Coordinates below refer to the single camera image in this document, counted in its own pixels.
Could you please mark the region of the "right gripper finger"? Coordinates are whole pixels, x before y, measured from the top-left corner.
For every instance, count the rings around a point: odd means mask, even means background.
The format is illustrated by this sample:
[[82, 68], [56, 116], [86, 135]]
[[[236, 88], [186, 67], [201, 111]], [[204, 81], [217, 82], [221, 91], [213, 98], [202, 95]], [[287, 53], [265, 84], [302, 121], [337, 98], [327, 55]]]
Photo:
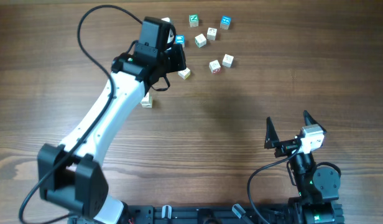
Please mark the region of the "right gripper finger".
[[266, 134], [265, 134], [265, 149], [273, 149], [279, 146], [279, 137], [274, 128], [274, 124], [272, 122], [271, 117], [267, 117], [266, 119]]
[[306, 126], [317, 124], [317, 125], [322, 129], [323, 134], [326, 134], [326, 133], [327, 133], [326, 129], [325, 129], [319, 122], [317, 122], [317, 121], [310, 115], [310, 113], [309, 113], [307, 110], [304, 110], [304, 111], [303, 111], [303, 118], [304, 118], [304, 122], [305, 122], [305, 125], [306, 125]]

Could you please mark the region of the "plain white block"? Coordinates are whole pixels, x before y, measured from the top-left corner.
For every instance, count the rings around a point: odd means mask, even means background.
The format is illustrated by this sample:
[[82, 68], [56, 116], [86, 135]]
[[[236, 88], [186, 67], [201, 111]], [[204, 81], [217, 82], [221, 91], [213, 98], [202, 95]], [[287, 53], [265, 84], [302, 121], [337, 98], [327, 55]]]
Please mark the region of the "plain white block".
[[140, 104], [142, 104], [142, 105], [151, 105], [152, 104], [152, 97], [150, 96], [149, 92], [146, 93], [145, 97], [143, 97]]

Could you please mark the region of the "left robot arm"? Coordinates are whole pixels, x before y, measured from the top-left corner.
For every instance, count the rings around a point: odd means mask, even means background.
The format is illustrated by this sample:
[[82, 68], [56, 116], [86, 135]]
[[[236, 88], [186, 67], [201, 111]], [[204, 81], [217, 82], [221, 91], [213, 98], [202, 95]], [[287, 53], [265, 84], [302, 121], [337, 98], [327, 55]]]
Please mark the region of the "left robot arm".
[[81, 123], [58, 146], [44, 144], [37, 156], [42, 200], [98, 223], [129, 223], [127, 205], [108, 194], [101, 169], [115, 135], [160, 78], [186, 68], [174, 26], [146, 17], [139, 40], [113, 60], [106, 88]]

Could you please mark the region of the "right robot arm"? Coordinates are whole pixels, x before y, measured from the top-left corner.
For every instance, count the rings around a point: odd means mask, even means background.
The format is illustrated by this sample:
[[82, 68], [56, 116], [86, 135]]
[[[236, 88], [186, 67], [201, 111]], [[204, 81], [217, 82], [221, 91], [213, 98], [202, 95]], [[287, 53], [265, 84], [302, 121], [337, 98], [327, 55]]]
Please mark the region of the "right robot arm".
[[287, 172], [299, 196], [288, 200], [290, 223], [344, 223], [339, 199], [341, 170], [330, 162], [315, 162], [313, 151], [323, 145], [326, 129], [308, 111], [303, 112], [305, 125], [293, 139], [281, 141], [271, 118], [266, 119], [264, 147], [274, 149], [275, 157], [286, 157]]

